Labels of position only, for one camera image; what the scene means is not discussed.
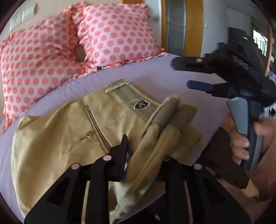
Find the person's right hand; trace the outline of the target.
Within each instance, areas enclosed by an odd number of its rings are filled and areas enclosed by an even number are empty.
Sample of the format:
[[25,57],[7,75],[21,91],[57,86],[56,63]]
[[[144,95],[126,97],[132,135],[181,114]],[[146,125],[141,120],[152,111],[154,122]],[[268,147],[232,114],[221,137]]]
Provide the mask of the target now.
[[[236,131],[234,120],[230,113],[224,117],[223,127],[230,136],[230,146],[233,152],[233,161],[239,165],[242,161],[249,160],[249,140],[247,137],[239,134]],[[272,151],[275,153],[275,119],[268,117],[260,122],[255,122],[253,127],[255,133],[263,137],[261,151],[265,153]]]

